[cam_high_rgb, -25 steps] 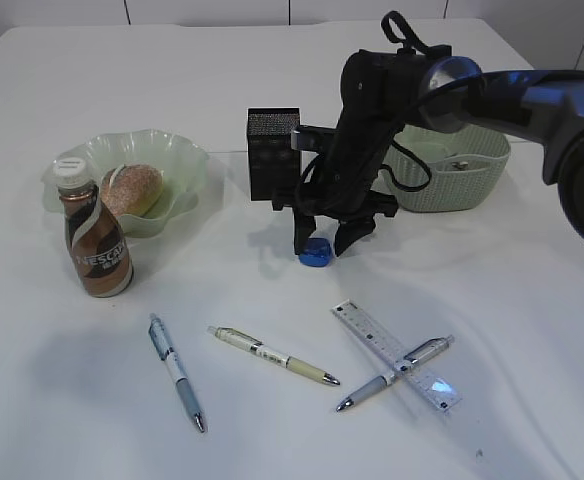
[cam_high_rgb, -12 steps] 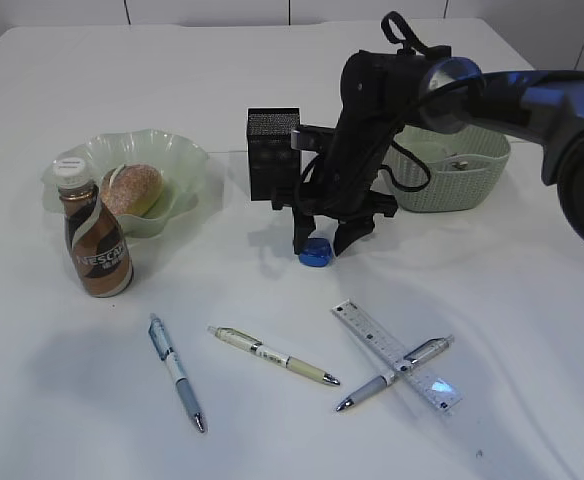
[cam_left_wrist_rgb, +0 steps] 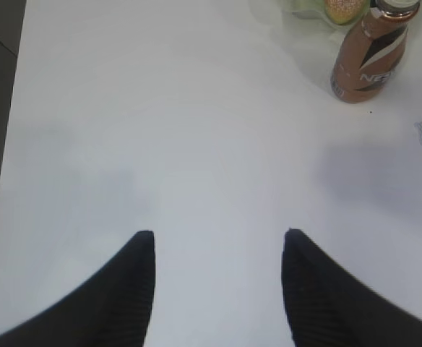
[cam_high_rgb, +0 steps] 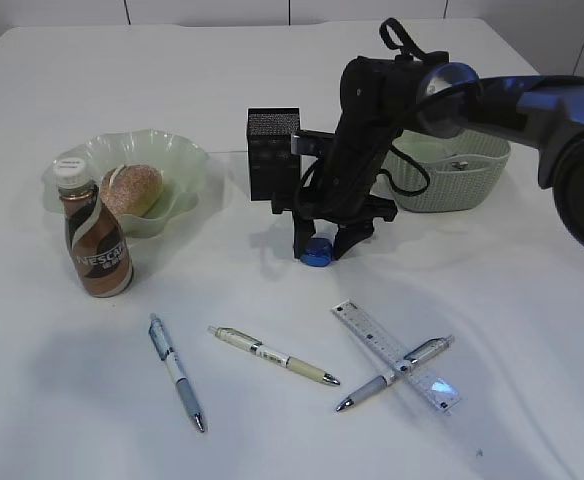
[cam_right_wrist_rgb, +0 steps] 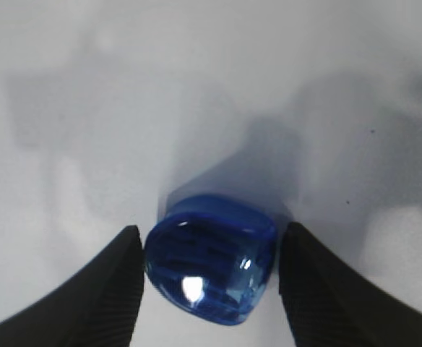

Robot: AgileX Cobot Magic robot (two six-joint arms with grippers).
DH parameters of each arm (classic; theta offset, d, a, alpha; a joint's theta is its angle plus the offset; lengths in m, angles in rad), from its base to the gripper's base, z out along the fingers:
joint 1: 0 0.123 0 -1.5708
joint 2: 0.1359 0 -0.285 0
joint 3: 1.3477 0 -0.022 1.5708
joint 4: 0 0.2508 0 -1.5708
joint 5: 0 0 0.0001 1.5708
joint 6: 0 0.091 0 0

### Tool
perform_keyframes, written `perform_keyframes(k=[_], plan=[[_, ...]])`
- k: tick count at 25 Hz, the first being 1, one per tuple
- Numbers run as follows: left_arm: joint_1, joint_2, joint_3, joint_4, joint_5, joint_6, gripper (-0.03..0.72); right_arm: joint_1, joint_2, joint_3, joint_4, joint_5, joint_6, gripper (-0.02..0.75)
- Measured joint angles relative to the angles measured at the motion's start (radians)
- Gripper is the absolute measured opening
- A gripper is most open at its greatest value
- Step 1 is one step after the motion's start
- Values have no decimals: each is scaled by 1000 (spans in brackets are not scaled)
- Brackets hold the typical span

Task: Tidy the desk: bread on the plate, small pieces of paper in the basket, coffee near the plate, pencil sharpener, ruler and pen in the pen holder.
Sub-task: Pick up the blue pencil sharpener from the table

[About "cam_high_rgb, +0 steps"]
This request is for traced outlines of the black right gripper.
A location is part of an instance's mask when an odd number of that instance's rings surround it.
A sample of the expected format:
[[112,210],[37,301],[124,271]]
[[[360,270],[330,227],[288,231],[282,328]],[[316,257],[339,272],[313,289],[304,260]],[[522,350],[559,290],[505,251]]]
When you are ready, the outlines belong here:
[[374,234],[374,219],[394,220],[394,203],[370,193],[390,145],[390,136],[379,129],[360,140],[342,131],[334,134],[327,158],[299,156],[300,180],[292,196],[270,200],[273,214],[292,213],[295,259],[302,257],[315,235],[316,219],[339,226],[333,244],[335,260]]

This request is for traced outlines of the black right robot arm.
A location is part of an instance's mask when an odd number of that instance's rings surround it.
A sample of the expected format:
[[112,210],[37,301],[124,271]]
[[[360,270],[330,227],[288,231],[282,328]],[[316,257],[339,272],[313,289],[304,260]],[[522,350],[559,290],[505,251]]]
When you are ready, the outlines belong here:
[[584,77],[480,78],[443,52],[361,56],[341,76],[340,104],[333,133],[294,134],[292,151],[314,161],[293,193],[272,202],[275,213],[292,214],[296,256],[316,220],[337,226],[333,254],[341,257],[373,234],[375,219],[396,216],[371,188],[406,131],[447,139],[471,130],[535,149],[539,186],[552,191],[561,221],[584,246]]

